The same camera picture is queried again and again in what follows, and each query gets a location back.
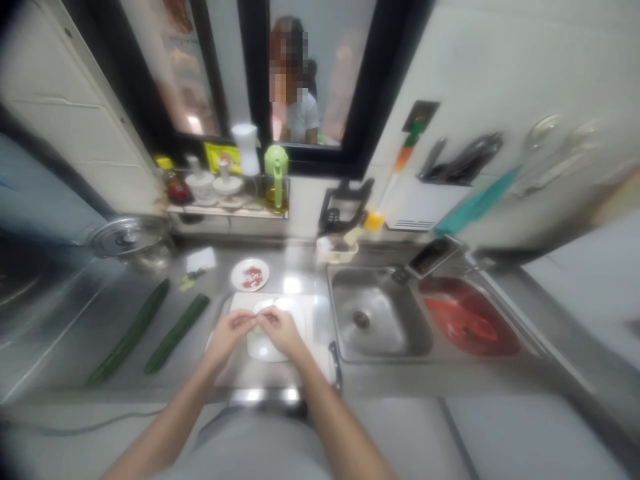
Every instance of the yellow package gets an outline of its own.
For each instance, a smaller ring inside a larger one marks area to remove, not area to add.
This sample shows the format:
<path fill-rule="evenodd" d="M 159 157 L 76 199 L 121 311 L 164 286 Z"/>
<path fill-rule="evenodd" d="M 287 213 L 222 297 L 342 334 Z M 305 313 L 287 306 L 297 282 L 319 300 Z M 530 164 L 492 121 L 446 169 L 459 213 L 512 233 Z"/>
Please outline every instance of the yellow package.
<path fill-rule="evenodd" d="M 218 159 L 226 156 L 229 159 L 229 171 L 231 173 L 241 173 L 240 170 L 240 150 L 233 145 L 219 145 L 218 143 L 205 142 L 205 153 L 209 161 L 209 170 L 218 173 Z"/>

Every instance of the hand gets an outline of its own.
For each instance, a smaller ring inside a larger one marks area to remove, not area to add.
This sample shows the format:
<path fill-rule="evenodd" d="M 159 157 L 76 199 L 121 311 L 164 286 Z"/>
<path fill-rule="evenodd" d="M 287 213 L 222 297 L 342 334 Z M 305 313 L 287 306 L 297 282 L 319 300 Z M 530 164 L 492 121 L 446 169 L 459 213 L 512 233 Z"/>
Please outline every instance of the hand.
<path fill-rule="evenodd" d="M 238 340 L 256 325 L 256 316 L 251 310 L 240 309 L 226 314 L 215 326 L 202 362 L 214 371 L 222 370 Z"/>
<path fill-rule="evenodd" d="M 267 307 L 258 312 L 257 320 L 269 340 L 292 362 L 299 362 L 308 353 L 289 312 L 278 307 Z"/>

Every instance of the electrical outlet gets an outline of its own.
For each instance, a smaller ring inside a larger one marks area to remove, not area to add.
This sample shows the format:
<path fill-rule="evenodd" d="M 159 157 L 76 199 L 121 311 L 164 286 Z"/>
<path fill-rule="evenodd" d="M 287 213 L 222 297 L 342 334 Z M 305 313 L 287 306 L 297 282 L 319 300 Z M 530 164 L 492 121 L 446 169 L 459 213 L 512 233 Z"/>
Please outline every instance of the electrical outlet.
<path fill-rule="evenodd" d="M 416 100 L 416 102 L 413 104 L 411 112 L 409 113 L 409 116 L 407 117 L 405 126 L 402 127 L 402 131 L 410 132 L 413 122 L 418 119 L 422 119 L 424 121 L 424 125 L 422 126 L 422 131 L 420 133 L 423 133 L 426 130 L 427 125 L 431 122 L 431 119 L 435 115 L 435 111 L 438 110 L 439 106 L 440 102 Z"/>

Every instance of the green cucumber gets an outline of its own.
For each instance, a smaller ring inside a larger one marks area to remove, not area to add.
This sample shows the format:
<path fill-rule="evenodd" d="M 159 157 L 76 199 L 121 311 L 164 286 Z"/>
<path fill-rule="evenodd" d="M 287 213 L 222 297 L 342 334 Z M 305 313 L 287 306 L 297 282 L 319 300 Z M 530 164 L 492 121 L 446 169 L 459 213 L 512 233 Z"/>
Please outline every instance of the green cucumber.
<path fill-rule="evenodd" d="M 169 292 L 169 279 L 164 279 L 151 292 L 145 304 L 135 316 L 129 329 L 118 342 L 118 345 L 111 351 L 109 356 L 96 368 L 87 380 L 87 385 L 97 385 L 107 380 L 113 372 L 122 364 L 122 362 L 133 350 L 138 340 L 147 330 L 158 308 L 164 302 Z"/>
<path fill-rule="evenodd" d="M 180 320 L 173 326 L 167 336 L 160 342 L 158 348 L 151 354 L 149 361 L 145 365 L 145 373 L 150 375 L 158 372 L 160 368 L 165 364 L 167 358 L 175 348 L 175 346 L 182 340 L 189 329 L 193 326 L 198 317 L 204 312 L 209 304 L 209 297 L 199 293 L 196 298 L 191 302 L 187 310 L 182 314 Z"/>

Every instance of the small plate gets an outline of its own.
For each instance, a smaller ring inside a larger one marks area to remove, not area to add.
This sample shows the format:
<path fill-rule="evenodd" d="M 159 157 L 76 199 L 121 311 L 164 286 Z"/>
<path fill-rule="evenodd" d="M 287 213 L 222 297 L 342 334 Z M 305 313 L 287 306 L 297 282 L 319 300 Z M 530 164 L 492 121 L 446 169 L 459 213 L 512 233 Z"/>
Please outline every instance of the small plate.
<path fill-rule="evenodd" d="M 253 308 L 254 313 L 258 313 L 260 310 L 273 305 L 273 301 L 277 300 L 276 307 L 280 310 L 288 311 L 293 317 L 298 333 L 305 339 L 305 314 L 302 310 L 302 306 L 288 297 L 276 297 L 267 300 L 260 300 Z M 277 363 L 287 361 L 288 358 L 272 344 L 266 333 L 258 329 L 258 331 L 250 331 L 247 334 L 247 352 L 249 356 L 256 360 L 261 360 L 269 363 Z"/>
<path fill-rule="evenodd" d="M 258 259 L 242 260 L 231 272 L 231 283 L 241 291 L 260 290 L 268 279 L 269 267 Z"/>

